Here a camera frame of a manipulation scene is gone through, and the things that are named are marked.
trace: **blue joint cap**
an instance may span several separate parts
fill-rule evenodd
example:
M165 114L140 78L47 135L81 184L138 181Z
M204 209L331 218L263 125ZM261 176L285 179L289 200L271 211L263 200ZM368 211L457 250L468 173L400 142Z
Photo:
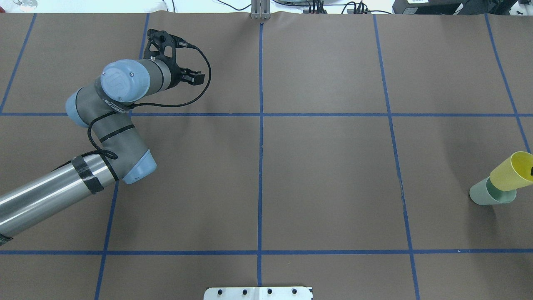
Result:
M78 97L78 93L81 89L77 90L72 96L68 97L67 103L65 103L65 110L67 111L68 117L74 121L74 123L78 124L81 127L89 127L88 124L83 122L82 118L78 114L78 108L76 108L76 98Z
M104 92L118 102L141 99L150 88L150 74L138 61L117 60L108 64L100 76Z
M127 184L132 184L142 178L144 178L146 175L151 174L154 172L157 168L156 161L154 160L154 157L150 153L150 150L146 151L146 153L139 159L139 161L135 164L133 169L131 169L122 180L124 180Z

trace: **black device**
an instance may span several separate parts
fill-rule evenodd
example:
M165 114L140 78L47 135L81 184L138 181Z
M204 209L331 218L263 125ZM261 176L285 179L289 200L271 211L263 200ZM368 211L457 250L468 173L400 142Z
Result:
M461 0L395 0L395 14L454 14Z

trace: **metal tube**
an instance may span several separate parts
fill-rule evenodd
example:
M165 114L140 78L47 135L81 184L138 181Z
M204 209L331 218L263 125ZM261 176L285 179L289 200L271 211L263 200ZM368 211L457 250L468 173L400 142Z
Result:
M103 187L115 182L100 155L84 159ZM0 196L0 234L12 238L90 195L72 164L67 164Z

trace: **green cup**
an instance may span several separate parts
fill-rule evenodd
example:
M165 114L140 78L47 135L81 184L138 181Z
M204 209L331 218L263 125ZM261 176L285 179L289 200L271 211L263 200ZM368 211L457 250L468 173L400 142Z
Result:
M498 190L492 182L490 182L489 177L474 184L470 188L469 194L470 199L479 205L506 204L511 203L514 198L516 198L516 190Z

